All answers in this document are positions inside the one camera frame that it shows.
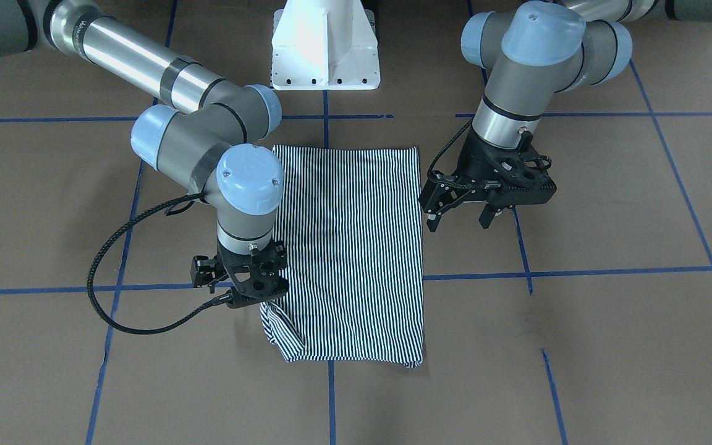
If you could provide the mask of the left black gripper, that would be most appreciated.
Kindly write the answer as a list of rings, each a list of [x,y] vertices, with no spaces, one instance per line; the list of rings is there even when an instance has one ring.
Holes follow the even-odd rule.
[[[453,174],[432,168],[427,172],[419,203],[428,231],[435,233],[443,214],[461,203],[486,203],[478,217],[483,230],[504,208],[547,203],[557,186],[548,174],[550,158],[534,149],[532,138],[529,130],[523,130],[517,146],[505,149],[469,130]]]

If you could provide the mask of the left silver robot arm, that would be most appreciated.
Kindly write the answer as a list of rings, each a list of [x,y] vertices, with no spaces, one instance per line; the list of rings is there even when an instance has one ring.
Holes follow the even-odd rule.
[[[616,78],[633,41],[625,25],[641,19],[712,22],[712,1],[528,1],[512,12],[480,12],[460,39],[464,59],[489,71],[457,168],[430,166],[419,197],[427,228],[463,203],[483,203],[489,228],[503,210],[543,205],[556,193],[550,158],[532,146],[552,96]]]

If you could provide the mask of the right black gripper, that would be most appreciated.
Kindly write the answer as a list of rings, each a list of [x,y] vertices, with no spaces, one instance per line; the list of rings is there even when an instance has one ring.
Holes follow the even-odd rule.
[[[245,255],[218,245],[217,255],[192,257],[192,287],[209,287],[214,293],[219,282],[230,281],[229,290],[203,304],[204,308],[225,304],[235,309],[252,306],[285,296],[288,279],[280,275],[287,267],[287,250],[282,240],[271,240],[262,250],[254,248]]]

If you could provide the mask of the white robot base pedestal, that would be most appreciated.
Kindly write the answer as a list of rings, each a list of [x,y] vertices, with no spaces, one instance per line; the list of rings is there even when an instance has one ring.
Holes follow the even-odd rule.
[[[375,90],[374,9],[362,1],[288,1],[273,14],[271,85],[286,91]]]

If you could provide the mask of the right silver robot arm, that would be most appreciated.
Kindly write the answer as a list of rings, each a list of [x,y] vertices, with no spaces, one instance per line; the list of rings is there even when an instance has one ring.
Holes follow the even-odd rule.
[[[279,158],[258,145],[279,126],[279,98],[240,87],[105,14],[93,1],[0,1],[0,57],[56,48],[158,99],[136,119],[136,155],[217,211],[218,252],[195,257],[192,284],[234,287],[230,308],[285,296],[284,244],[274,225],[284,193]]]

